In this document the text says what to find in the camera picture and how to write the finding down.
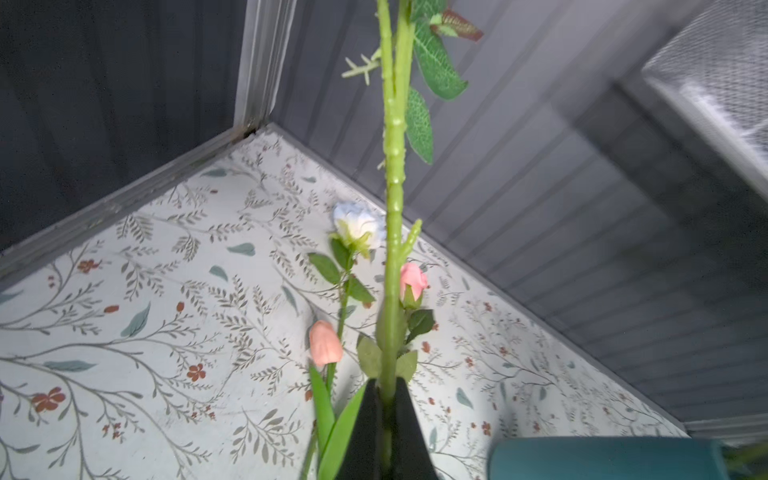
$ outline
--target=floral print surface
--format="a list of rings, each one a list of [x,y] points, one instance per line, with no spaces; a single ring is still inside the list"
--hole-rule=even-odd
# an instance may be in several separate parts
[[[0,293],[0,478],[297,478],[308,329],[338,305],[306,255],[341,200],[366,201],[262,132]],[[377,296],[384,257],[355,270]],[[445,480],[485,478],[512,436],[683,435],[428,243],[409,261],[437,320],[410,388]],[[378,305],[348,309],[340,405]]]

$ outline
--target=pink tulip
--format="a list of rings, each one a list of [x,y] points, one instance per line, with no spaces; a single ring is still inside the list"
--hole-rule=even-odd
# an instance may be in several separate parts
[[[400,269],[400,298],[406,296],[406,286],[411,286],[413,299],[418,300],[422,291],[429,286],[427,276],[419,268],[419,265],[413,262],[406,263]]]
[[[310,353],[319,369],[341,360],[344,349],[333,325],[325,320],[315,322],[310,329]]]

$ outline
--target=artificial rose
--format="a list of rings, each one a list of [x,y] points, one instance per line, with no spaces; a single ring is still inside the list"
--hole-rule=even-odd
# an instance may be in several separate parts
[[[341,243],[365,258],[370,257],[370,250],[379,248],[386,240],[384,218],[362,205],[336,204],[333,208],[333,222]]]
[[[418,300],[422,291],[429,286],[427,276],[417,263],[408,262],[400,269],[400,299],[406,296],[406,287],[410,286],[414,300]]]
[[[310,353],[317,368],[322,369],[329,363],[341,360],[344,349],[333,329],[325,320],[318,320],[310,329]]]

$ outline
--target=gray paneled wall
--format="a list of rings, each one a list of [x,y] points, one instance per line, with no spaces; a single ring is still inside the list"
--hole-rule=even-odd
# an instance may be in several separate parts
[[[410,154],[406,216],[671,414],[766,411],[766,205],[643,82],[702,0],[456,0],[469,80],[425,93],[435,165]],[[273,119],[384,194],[372,2],[299,0]]]

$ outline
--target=teal object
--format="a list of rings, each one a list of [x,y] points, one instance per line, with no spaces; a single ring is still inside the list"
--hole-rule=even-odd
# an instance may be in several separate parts
[[[509,439],[490,480],[728,480],[714,440],[663,437]]]

